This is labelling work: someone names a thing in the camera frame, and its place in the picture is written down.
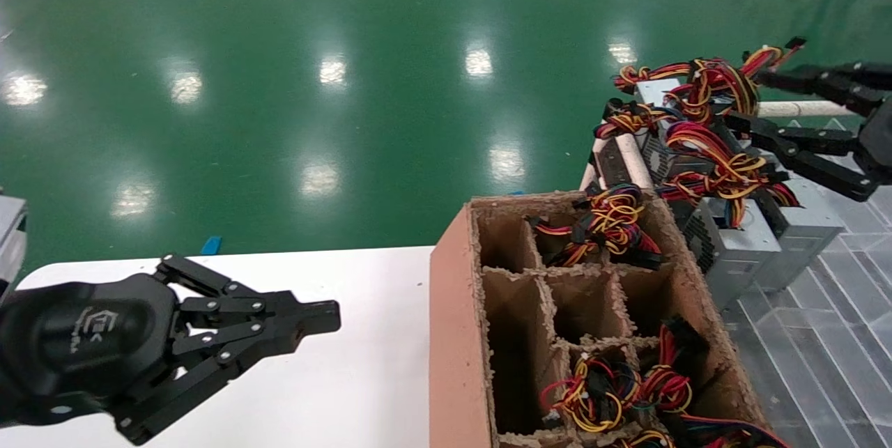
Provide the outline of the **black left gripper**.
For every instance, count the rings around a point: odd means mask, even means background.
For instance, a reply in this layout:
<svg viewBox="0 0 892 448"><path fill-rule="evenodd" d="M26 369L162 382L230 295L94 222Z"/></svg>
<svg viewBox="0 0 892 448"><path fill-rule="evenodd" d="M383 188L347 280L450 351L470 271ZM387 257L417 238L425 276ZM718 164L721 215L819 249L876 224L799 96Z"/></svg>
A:
<svg viewBox="0 0 892 448"><path fill-rule="evenodd" d="M166 285L197 296L179 301ZM184 330L178 312L218 331L171 342ZM154 279L16 290L2 302L2 426L105 412L141 446L259 360L294 353L308 332L340 329L338 302L254 291L176 254L160 260Z"/></svg>

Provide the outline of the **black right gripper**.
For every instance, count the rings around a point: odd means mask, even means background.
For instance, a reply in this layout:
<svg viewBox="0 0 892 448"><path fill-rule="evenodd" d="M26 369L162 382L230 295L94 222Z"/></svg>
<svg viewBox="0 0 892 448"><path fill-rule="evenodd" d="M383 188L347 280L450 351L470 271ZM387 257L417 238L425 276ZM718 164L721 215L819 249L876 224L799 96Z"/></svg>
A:
<svg viewBox="0 0 892 448"><path fill-rule="evenodd" d="M858 133L781 128L762 118L730 114L724 124L748 135L755 148L773 153L784 168L852 201L867 201L891 185L891 64L844 63L768 68L756 73L762 86L814 95L868 116Z"/></svg>

